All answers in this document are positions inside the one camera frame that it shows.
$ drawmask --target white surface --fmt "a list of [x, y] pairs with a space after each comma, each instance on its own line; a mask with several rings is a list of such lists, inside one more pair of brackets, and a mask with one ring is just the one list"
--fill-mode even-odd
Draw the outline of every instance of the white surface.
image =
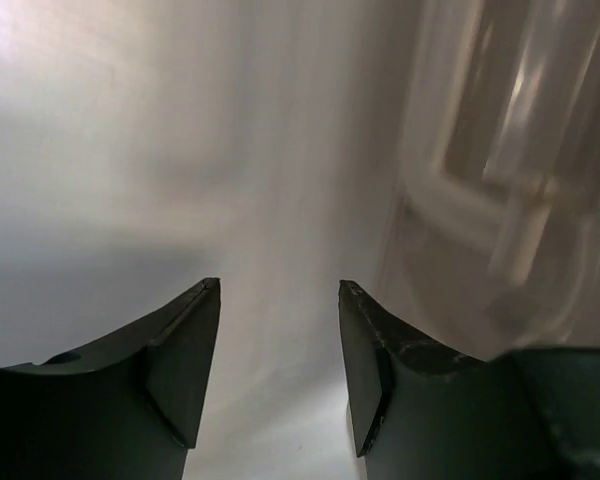
[[373, 284], [414, 5], [0, 0], [0, 365], [220, 276], [186, 478], [357, 478], [337, 282]]

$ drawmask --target transparent container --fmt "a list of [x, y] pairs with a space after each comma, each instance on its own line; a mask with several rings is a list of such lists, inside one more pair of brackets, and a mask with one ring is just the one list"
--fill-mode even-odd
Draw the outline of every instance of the transparent container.
[[600, 346], [600, 0], [425, 3], [381, 301], [482, 358]]

